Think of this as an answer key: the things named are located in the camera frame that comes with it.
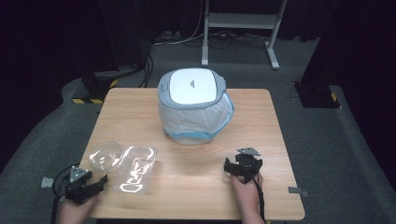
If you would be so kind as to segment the clear plastic cup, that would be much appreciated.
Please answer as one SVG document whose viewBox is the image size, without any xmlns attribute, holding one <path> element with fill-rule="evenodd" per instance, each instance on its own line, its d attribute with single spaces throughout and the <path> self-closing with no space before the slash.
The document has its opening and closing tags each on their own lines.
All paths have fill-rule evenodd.
<svg viewBox="0 0 396 224">
<path fill-rule="evenodd" d="M 122 154 L 121 144 L 105 141 L 91 150 L 88 162 L 94 171 L 112 174 L 118 170 Z"/>
</svg>

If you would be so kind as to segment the black base with yellow stripes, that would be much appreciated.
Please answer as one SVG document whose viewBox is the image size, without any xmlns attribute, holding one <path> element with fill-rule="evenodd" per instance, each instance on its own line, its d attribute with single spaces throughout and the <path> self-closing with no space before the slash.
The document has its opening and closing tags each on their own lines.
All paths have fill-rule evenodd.
<svg viewBox="0 0 396 224">
<path fill-rule="evenodd" d="M 117 71 L 88 73 L 81 77 L 72 96 L 75 104 L 102 104 L 109 90 L 114 88 L 119 80 Z"/>
<path fill-rule="evenodd" d="M 306 108 L 339 108 L 335 93 L 329 86 L 315 87 L 295 82 L 294 88 L 303 107 Z"/>
</svg>

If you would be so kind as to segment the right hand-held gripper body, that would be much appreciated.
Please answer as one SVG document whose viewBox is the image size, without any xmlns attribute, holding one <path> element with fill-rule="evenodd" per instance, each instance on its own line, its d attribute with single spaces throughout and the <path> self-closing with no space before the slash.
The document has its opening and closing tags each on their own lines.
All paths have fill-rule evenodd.
<svg viewBox="0 0 396 224">
<path fill-rule="evenodd" d="M 238 154 L 235 156 L 236 165 L 233 173 L 243 177 L 243 183 L 249 182 L 261 169 L 262 159 L 258 159 L 261 155 L 253 147 L 239 148 Z"/>
</svg>

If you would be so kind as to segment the person's left hand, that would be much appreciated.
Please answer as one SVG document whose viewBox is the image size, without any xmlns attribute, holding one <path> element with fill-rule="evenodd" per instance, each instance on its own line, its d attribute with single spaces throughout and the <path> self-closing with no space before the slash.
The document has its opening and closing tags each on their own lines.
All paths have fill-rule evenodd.
<svg viewBox="0 0 396 224">
<path fill-rule="evenodd" d="M 76 204 L 73 201 L 65 199 L 62 202 L 59 211 L 60 216 L 77 216 L 77 217 L 84 217 L 85 219 L 88 217 L 88 214 L 91 212 L 92 208 L 95 206 L 99 196 L 95 195 L 91 197 L 88 201 L 84 204 Z"/>
</svg>

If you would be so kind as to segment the person's right hand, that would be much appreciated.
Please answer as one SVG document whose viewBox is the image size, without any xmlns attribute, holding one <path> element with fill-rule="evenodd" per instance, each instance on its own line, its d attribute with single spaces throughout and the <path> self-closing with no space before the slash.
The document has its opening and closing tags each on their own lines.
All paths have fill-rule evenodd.
<svg viewBox="0 0 396 224">
<path fill-rule="evenodd" d="M 236 175 L 231 175 L 233 192 L 238 204 L 242 207 L 258 206 L 259 191 L 256 184 L 262 185 L 262 175 L 257 174 L 253 180 L 243 184 Z"/>
</svg>

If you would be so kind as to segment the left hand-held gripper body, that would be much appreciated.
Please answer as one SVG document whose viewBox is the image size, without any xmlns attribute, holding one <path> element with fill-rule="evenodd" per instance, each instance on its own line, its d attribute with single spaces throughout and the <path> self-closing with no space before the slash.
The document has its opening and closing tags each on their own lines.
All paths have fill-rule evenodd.
<svg viewBox="0 0 396 224">
<path fill-rule="evenodd" d="M 92 177 L 92 171 L 72 166 L 65 187 L 65 198 L 76 204 L 84 204 L 93 195 L 92 187 L 86 182 Z"/>
</svg>

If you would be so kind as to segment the white blue-edged bin liner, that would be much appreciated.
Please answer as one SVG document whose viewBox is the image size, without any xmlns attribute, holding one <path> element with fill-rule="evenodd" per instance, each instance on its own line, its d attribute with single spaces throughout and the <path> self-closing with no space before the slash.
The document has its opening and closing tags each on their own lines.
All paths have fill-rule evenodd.
<svg viewBox="0 0 396 224">
<path fill-rule="evenodd" d="M 159 102 L 163 132 L 181 145 L 210 142 L 233 117 L 233 102 L 224 93 L 215 105 L 200 109 L 174 109 Z"/>
</svg>

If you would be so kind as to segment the grey metal stand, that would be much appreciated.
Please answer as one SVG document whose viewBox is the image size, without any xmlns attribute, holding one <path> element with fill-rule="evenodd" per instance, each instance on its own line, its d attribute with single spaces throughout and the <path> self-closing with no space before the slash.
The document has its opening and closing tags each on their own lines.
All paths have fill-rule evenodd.
<svg viewBox="0 0 396 224">
<path fill-rule="evenodd" d="M 274 52 L 274 44 L 284 11 L 288 0 L 281 0 L 279 10 L 276 14 L 234 14 L 234 13 L 212 13 L 209 11 L 210 0 L 205 0 L 205 26 L 204 39 L 202 45 L 201 66 L 208 67 L 209 59 L 209 29 L 210 28 L 235 28 L 235 29 L 259 29 L 271 30 L 270 40 L 264 43 L 270 64 L 274 70 L 280 68 L 279 62 Z"/>
</svg>

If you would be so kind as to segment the grey tape piece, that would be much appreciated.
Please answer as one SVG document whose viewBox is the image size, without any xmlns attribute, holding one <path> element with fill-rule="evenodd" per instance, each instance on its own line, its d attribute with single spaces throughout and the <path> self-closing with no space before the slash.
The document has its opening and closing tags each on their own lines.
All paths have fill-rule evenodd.
<svg viewBox="0 0 396 224">
<path fill-rule="evenodd" d="M 310 194 L 306 190 L 302 190 L 301 188 L 298 187 L 288 187 L 288 191 L 291 194 L 298 194 L 301 198 L 309 198 Z"/>
</svg>

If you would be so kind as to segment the white pedal trash can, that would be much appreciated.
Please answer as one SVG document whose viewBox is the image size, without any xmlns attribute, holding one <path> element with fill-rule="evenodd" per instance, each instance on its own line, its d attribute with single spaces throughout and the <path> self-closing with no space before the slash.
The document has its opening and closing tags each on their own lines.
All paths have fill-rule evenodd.
<svg viewBox="0 0 396 224">
<path fill-rule="evenodd" d="M 224 93 L 227 93 L 225 79 L 206 68 L 171 71 L 158 85 L 159 102 L 174 109 L 207 108 L 218 103 Z"/>
</svg>

